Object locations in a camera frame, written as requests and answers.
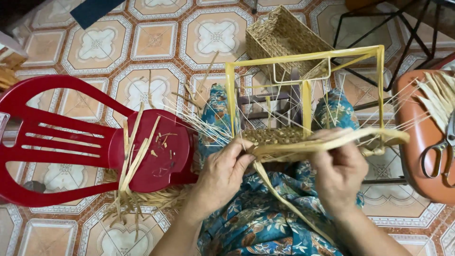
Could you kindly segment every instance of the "metal frame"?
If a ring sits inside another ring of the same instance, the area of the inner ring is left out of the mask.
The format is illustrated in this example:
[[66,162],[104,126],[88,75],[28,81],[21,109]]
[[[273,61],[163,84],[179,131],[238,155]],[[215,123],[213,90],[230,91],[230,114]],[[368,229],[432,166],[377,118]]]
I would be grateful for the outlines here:
[[[419,26],[423,20],[423,17],[428,9],[428,5],[430,4],[430,1],[434,1],[436,3],[436,11],[435,11],[435,23],[434,23],[434,27],[433,27],[433,41],[431,43],[431,52],[429,51],[429,49],[426,47],[426,45],[423,43],[423,41],[421,40],[421,38],[417,35],[417,30],[419,29]],[[341,16],[340,16],[340,19],[339,19],[339,22],[338,22],[338,28],[337,28],[337,32],[335,34],[335,40],[334,40],[334,48],[336,47],[337,45],[337,40],[338,40],[338,35],[339,35],[339,31],[340,31],[340,28],[341,28],[341,23],[343,21],[343,18],[348,18],[348,17],[368,17],[368,16],[384,16],[384,15],[388,15],[388,17],[383,21],[381,22],[379,25],[377,25],[376,27],[374,27],[373,29],[371,29],[370,31],[368,31],[365,35],[361,36],[359,39],[357,39],[355,42],[353,42],[352,44],[350,44],[347,49],[353,47],[354,45],[356,45],[357,43],[359,43],[360,41],[362,41],[364,38],[366,38],[368,35],[370,35],[371,33],[373,33],[376,29],[378,29],[379,27],[381,27],[382,25],[386,24],[388,21],[390,21],[391,19],[395,18],[395,17],[399,17],[401,19],[401,21],[404,23],[404,25],[406,26],[406,28],[409,30],[409,32],[411,33],[411,36],[406,44],[406,47],[404,48],[404,52],[403,54],[401,55],[401,58],[398,62],[398,65],[396,67],[396,70],[394,71],[394,74],[392,76],[392,79],[390,80],[390,83],[387,87],[384,87],[384,91],[385,92],[388,92],[392,89],[392,85],[395,81],[395,79],[397,78],[398,76],[398,71],[401,67],[401,64],[403,64],[403,61],[404,61],[404,58],[406,57],[406,54],[411,46],[411,43],[413,41],[413,39],[416,40],[416,42],[419,44],[420,48],[423,50],[423,52],[425,53],[425,55],[427,56],[427,59],[421,63],[420,65],[418,65],[415,69],[419,69],[421,68],[423,65],[425,65],[426,63],[428,63],[429,61],[433,60],[434,57],[435,57],[435,52],[436,52],[436,40],[437,40],[437,36],[438,36],[438,25],[439,25],[439,16],[440,16],[440,12],[441,12],[441,5],[443,4],[442,2],[444,2],[445,0],[426,0],[425,2],[425,5],[422,9],[422,11],[420,12],[419,14],[419,17],[417,19],[417,23],[415,24],[414,28],[409,24],[409,22],[406,20],[406,18],[403,16],[403,12],[408,8],[410,7],[411,5],[413,4],[416,4],[419,2],[419,0],[411,0],[409,3],[407,3],[405,6],[403,6],[401,9],[399,9],[398,11],[395,11],[395,12],[386,12],[386,13],[365,13],[365,12],[360,12],[361,10],[364,10],[364,9],[367,9],[369,7],[372,7],[372,6],[376,6],[380,3],[383,3],[385,2],[385,0],[380,0],[380,1],[377,1],[377,2],[374,2],[372,4],[369,4],[369,5],[366,5],[364,7],[361,7],[361,8],[358,8],[358,9],[355,9],[353,11],[350,11],[350,12],[347,12],[347,13],[343,13]],[[335,58],[332,58],[332,63],[335,64],[335,65],[340,65],[340,63],[338,63],[337,61],[335,61]],[[359,77],[360,79],[374,85],[374,86],[378,86],[378,84],[365,77],[365,76],[362,76],[361,74],[353,71],[352,69],[349,69],[349,68],[345,68],[346,71],[350,72],[351,74]]]

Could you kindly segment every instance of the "person's left hand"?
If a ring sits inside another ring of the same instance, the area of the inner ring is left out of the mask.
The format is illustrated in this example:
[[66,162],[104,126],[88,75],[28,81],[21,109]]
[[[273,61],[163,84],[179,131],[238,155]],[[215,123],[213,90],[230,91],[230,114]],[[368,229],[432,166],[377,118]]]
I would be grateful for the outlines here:
[[240,189],[243,173],[255,159],[252,154],[237,157],[252,145],[252,142],[237,137],[220,151],[209,155],[180,214],[200,222],[226,205]]

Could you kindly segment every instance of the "person's right hand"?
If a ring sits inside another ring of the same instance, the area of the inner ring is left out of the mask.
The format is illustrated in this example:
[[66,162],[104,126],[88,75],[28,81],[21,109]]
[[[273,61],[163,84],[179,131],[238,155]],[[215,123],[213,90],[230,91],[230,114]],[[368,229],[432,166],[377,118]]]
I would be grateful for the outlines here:
[[[312,139],[340,130],[319,130]],[[368,163],[354,142],[330,151],[316,152],[310,162],[317,171],[316,191],[324,209],[334,218],[341,218],[356,209],[357,192],[368,172]]]

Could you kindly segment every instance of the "woven texture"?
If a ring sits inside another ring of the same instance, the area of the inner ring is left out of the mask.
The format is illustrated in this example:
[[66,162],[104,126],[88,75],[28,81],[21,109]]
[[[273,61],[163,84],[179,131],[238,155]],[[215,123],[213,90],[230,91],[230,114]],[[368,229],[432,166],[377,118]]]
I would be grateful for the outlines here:
[[[271,11],[266,21],[258,20],[247,28],[246,45],[247,54],[253,59],[334,50],[282,5]],[[284,77],[284,81],[289,81],[292,67],[298,67],[300,76],[307,79],[326,76],[327,65],[327,60],[320,59],[278,63],[277,80]],[[259,67],[271,75],[271,65]]]

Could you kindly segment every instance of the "scissors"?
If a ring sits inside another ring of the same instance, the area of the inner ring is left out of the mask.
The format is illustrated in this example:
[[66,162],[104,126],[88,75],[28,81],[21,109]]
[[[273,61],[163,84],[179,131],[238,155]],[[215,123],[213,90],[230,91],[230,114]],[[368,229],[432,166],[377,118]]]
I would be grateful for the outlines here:
[[[442,174],[442,180],[447,185],[448,187],[455,188],[455,184],[449,184],[449,172],[450,172],[450,167],[452,166],[452,160],[454,157],[454,146],[455,146],[455,110],[452,111],[450,114],[449,118],[449,124],[447,125],[447,132],[445,135],[445,138],[438,142],[437,144],[433,146],[427,147],[423,152],[422,152],[422,170],[424,172],[424,175],[427,178],[434,179],[439,176],[439,174]],[[442,153],[444,149],[447,148],[447,162],[445,163],[445,168],[444,172],[441,173],[441,162],[442,162]],[[435,164],[435,169],[432,174],[428,174],[427,171],[425,170],[425,158],[430,150],[436,151],[436,164]]]

